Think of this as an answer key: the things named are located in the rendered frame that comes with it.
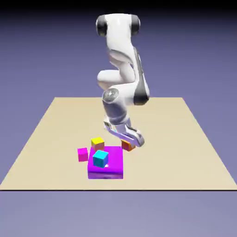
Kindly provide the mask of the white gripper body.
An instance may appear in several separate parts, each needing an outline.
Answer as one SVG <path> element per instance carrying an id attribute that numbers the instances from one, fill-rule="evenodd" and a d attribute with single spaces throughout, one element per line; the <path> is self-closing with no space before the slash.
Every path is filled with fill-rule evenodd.
<path id="1" fill-rule="evenodd" d="M 131 145 L 141 147 L 144 145 L 144 137 L 139 130 L 131 127 L 130 121 L 119 125 L 112 125 L 108 121 L 104 121 L 105 129 L 112 135 L 129 142 Z"/>

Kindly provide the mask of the large purple box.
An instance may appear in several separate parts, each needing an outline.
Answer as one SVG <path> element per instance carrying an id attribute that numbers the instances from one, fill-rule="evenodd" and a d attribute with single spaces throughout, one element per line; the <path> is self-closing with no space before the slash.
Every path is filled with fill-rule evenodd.
<path id="1" fill-rule="evenodd" d="M 105 146 L 108 152 L 108 164 L 104 168 L 93 165 L 95 151 L 90 148 L 87 173 L 89 179 L 123 179 L 123 150 L 120 146 Z"/>

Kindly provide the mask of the small cyan cube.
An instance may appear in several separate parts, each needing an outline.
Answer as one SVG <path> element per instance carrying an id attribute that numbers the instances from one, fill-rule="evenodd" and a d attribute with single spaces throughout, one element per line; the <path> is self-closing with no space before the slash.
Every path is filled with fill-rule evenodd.
<path id="1" fill-rule="evenodd" d="M 97 150 L 93 155 L 93 165 L 104 168 L 108 164 L 109 153 L 103 150 Z"/>

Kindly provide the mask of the small orange cube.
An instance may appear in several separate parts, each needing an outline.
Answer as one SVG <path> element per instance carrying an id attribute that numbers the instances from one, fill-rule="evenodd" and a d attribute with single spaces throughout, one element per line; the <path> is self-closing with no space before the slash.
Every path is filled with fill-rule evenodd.
<path id="1" fill-rule="evenodd" d="M 121 140 L 121 147 L 122 149 L 126 150 L 126 151 L 131 151 L 133 150 L 136 146 L 130 144 L 129 142 L 125 141 L 125 140 Z"/>

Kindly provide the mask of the small magenta cube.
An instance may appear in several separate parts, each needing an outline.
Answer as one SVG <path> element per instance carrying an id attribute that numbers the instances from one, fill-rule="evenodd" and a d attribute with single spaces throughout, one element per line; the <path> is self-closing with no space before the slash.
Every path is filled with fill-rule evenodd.
<path id="1" fill-rule="evenodd" d="M 78 161 L 79 162 L 85 162 L 88 160 L 88 150 L 87 148 L 78 148 Z"/>

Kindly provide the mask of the small yellow cube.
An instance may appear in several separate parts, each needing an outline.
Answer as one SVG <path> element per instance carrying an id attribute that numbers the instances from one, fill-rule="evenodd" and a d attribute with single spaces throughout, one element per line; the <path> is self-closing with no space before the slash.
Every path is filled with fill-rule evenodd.
<path id="1" fill-rule="evenodd" d="M 95 137 L 91 139 L 91 147 L 96 152 L 98 150 L 104 150 L 105 142 L 101 137 Z"/>

